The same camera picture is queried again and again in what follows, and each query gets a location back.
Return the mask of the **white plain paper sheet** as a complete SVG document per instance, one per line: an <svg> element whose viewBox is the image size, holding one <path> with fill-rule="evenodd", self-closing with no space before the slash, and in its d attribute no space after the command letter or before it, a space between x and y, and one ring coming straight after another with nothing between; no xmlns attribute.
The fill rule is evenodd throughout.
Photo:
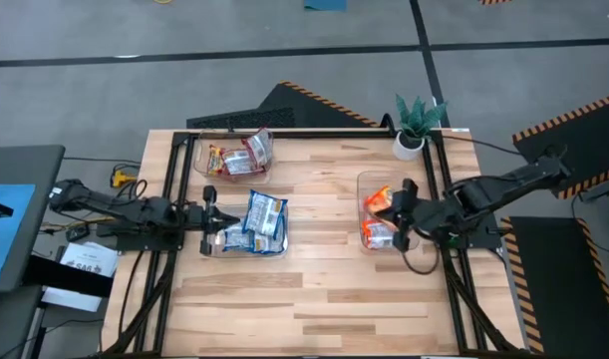
<svg viewBox="0 0 609 359"><path fill-rule="evenodd" d="M82 294L75 291L48 287L43 296L42 301L48 304L54 304L74 309L79 309L88 312L96 312L101 304L101 298L98 296Z"/></svg>

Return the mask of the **black power adapter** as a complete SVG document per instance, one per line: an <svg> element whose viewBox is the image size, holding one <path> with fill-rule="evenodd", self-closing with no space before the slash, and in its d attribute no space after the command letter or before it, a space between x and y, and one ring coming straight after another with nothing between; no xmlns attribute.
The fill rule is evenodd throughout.
<svg viewBox="0 0 609 359"><path fill-rule="evenodd" d="M90 233L90 227L83 223L69 227L65 232L65 236L68 242L76 242L88 237Z"/></svg>

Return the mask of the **grey metal object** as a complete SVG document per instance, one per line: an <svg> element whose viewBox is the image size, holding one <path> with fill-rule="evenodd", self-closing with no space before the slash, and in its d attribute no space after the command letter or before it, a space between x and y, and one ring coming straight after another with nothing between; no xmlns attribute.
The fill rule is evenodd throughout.
<svg viewBox="0 0 609 359"><path fill-rule="evenodd" d="M583 192L579 198L582 202L590 203L606 196L609 196L609 180Z"/></svg>

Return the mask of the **blue sheet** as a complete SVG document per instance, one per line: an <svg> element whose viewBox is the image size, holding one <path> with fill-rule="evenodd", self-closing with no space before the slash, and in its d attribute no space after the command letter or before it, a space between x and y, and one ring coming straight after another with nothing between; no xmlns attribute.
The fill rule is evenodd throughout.
<svg viewBox="0 0 609 359"><path fill-rule="evenodd" d="M13 213L0 217L0 273L35 190L33 184L0 184L0 203Z"/></svg>

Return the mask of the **grey cabinet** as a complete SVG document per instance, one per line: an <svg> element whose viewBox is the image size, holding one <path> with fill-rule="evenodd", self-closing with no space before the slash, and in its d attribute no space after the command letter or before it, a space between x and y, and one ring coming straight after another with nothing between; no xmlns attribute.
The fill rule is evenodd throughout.
<svg viewBox="0 0 609 359"><path fill-rule="evenodd" d="M0 293L0 359L21 359L41 296L41 286Z"/></svg>

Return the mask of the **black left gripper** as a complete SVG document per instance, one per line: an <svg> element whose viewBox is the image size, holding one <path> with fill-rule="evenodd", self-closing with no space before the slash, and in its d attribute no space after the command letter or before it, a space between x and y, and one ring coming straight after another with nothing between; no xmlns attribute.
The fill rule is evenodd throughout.
<svg viewBox="0 0 609 359"><path fill-rule="evenodd" d="M202 198L204 205L192 204L186 215L186 229L202 232L202 240L199 252L205 256L211 256L212 244L209 241L211 235L232 227L241 226L238 216L219 212L216 207L217 191L213 185L207 185L203 189Z"/></svg>

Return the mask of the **clear plastic bin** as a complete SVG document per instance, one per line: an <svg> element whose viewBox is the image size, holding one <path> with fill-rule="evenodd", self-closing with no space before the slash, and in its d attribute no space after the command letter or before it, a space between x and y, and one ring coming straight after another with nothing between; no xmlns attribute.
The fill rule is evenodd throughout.
<svg viewBox="0 0 609 359"><path fill-rule="evenodd" d="M270 180L270 170L274 160L274 152L272 161L266 168L258 168L255 166L253 173L248 175L230 175L224 167L223 172L218 176L210 176L207 173L207 162L209 158L209 146L214 145L222 148L222 153L230 150L246 150L242 140L254 135L258 130L242 133L219 133L216 131L205 131L200 133L196 139L196 149L193 155L193 168L209 182L230 181L245 184L264 184Z"/></svg>
<svg viewBox="0 0 609 359"><path fill-rule="evenodd" d="M363 246L367 251L370 252L387 252L393 253L396 250L394 246L391 248L384 249L368 249L363 243L363 235L362 235L362 223L367 219L376 220L376 215L369 214L366 212L364 208L364 200L370 194L373 194L377 190L379 190L384 185L389 185L393 192L399 191L402 189L401 184L403 179L405 178L405 174L401 172L390 172L390 171L368 171L362 172L358 175L357 178L357 195L358 195L358 219L359 219L359 229L360 236Z"/></svg>
<svg viewBox="0 0 609 359"><path fill-rule="evenodd" d="M234 216L238 216L240 218L240 222L241 224L243 224L244 218L246 216L246 211L247 211L247 207L245 205L242 204L237 204L237 205L225 205L222 206L221 209L230 215L234 215ZM277 233L277 237L281 237L281 236L285 236L288 240L288 246L289 246L289 239L288 239L288 208L285 208L283 215L281 216L281 223L278 226L278 233ZM242 258L242 257L278 257L278 256L282 256L283 254L286 253L287 249L281 253L281 254L273 254L273 255L262 255L262 254L256 254L253 253L252 250L251 251L241 251L241 250L229 250L229 251L224 251L223 247L224 247L224 230L223 231L219 231L214 235L211 235L209 237L209 241L212 244L212 254L210 257L215 257L215 258Z"/></svg>

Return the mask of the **green plant in white pot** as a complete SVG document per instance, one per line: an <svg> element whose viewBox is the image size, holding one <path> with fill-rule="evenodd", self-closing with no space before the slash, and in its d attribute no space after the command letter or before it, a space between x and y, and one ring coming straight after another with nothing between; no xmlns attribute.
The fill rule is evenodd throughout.
<svg viewBox="0 0 609 359"><path fill-rule="evenodd" d="M414 160L426 146L432 129L438 128L447 115L447 103L426 109L426 103L416 97L409 106L396 95L396 107L400 115L400 130L393 144L393 154L398 160Z"/></svg>

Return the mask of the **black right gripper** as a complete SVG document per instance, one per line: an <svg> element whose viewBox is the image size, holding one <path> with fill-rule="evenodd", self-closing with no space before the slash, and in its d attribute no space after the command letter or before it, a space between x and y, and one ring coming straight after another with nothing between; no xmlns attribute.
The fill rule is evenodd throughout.
<svg viewBox="0 0 609 359"><path fill-rule="evenodd" d="M437 227L438 202L418 197L419 188L412 179L403 179L402 189L393 194L390 205L376 219L396 227L393 245L400 252L410 249L409 234L417 230L425 238Z"/></svg>

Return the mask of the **blue floor mat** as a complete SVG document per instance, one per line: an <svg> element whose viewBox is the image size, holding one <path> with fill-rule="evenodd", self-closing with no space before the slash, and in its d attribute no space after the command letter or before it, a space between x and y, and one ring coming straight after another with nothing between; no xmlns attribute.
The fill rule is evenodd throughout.
<svg viewBox="0 0 609 359"><path fill-rule="evenodd" d="M348 0L303 0L304 9L308 11L339 11L345 12Z"/></svg>

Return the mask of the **grey desk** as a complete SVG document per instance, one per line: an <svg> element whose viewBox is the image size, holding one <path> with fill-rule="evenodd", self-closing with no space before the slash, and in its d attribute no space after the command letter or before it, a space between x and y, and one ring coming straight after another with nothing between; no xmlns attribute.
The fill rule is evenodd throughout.
<svg viewBox="0 0 609 359"><path fill-rule="evenodd" d="M34 187L2 262L0 292L11 291L21 283L64 153L62 145L0 147L0 184Z"/></svg>

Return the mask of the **black beam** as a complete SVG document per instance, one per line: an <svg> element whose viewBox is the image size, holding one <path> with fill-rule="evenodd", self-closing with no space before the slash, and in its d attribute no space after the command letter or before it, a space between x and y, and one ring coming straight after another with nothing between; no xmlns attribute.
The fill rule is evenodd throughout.
<svg viewBox="0 0 609 359"><path fill-rule="evenodd" d="M42 285L99 297L110 296L113 282L111 277L35 255L29 257L21 281L24 285Z"/></svg>

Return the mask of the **yellow power plug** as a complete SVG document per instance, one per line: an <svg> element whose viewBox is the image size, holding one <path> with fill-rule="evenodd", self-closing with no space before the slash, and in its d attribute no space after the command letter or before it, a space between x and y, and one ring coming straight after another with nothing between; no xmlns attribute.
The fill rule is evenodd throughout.
<svg viewBox="0 0 609 359"><path fill-rule="evenodd" d="M114 170L110 176L110 186L113 188L122 187L128 183L134 182L138 179L137 176L127 174L122 170Z"/></svg>

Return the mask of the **white printed paper sheet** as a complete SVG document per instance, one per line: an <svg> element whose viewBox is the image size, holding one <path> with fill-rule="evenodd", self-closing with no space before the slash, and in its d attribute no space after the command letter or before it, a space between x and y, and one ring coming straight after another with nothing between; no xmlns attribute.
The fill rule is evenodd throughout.
<svg viewBox="0 0 609 359"><path fill-rule="evenodd" d="M80 270L113 277L117 268L119 254L107 247L85 242L70 243L60 259L60 263Z"/></svg>

